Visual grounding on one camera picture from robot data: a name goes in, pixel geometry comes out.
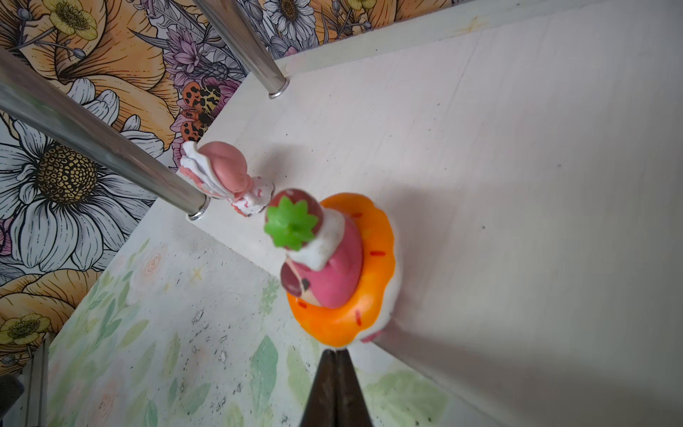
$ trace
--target pink and white figurine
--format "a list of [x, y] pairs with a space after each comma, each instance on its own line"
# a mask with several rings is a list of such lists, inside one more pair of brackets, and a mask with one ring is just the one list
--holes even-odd
[[245, 217], [261, 212], [273, 198], [273, 182], [249, 176], [247, 160], [236, 147], [213, 141], [197, 148], [195, 141], [186, 141], [182, 148], [185, 155], [180, 159], [180, 173], [202, 193], [230, 201]]

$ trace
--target white daisy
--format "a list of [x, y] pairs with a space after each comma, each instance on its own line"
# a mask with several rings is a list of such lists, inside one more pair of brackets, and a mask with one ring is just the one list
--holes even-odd
[[[95, 98], [90, 80], [76, 80], [68, 95], [109, 126], [119, 115], [118, 96], [105, 90]], [[20, 145], [0, 143], [0, 218], [14, 217], [12, 257], [42, 271], [111, 258], [156, 196], [19, 120], [14, 128]], [[154, 157], [163, 152], [136, 115], [121, 134]]]
[[303, 43], [316, 30], [316, 18], [309, 3], [310, 0], [268, 0], [263, 7], [283, 36]]

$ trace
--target silver tube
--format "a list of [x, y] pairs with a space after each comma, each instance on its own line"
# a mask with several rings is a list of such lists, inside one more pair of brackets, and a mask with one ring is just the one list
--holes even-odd
[[240, 11], [237, 0], [195, 0], [195, 5], [230, 49], [247, 64], [271, 98], [284, 92], [289, 80], [282, 75], [251, 23]]
[[206, 196], [0, 49], [0, 109], [151, 191], [188, 215]]

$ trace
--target floral painted surface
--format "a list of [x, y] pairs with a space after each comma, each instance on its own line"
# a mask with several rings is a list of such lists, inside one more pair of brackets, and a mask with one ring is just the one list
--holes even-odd
[[[281, 58], [459, 0], [237, 2]], [[0, 0], [0, 46], [171, 170], [182, 142], [203, 137], [248, 73], [191, 0]], [[102, 271], [154, 196], [0, 115], [0, 286], [64, 269]], [[0, 297], [2, 322], [50, 311], [33, 304], [10, 317], [8, 305]], [[20, 369], [31, 350], [11, 345], [0, 340], [0, 374]]]
[[[322, 350], [274, 277], [159, 202], [50, 347], [48, 425], [297, 426]], [[373, 344], [351, 354], [376, 426], [498, 426]]]

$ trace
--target floral wallpaper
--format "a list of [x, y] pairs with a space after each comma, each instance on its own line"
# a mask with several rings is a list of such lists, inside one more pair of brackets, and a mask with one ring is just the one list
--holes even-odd
[[[237, 1], [275, 59], [451, 5]], [[0, 46], [171, 170], [248, 73], [191, 0], [0, 0]], [[0, 115], [2, 374], [61, 329], [155, 196]]]

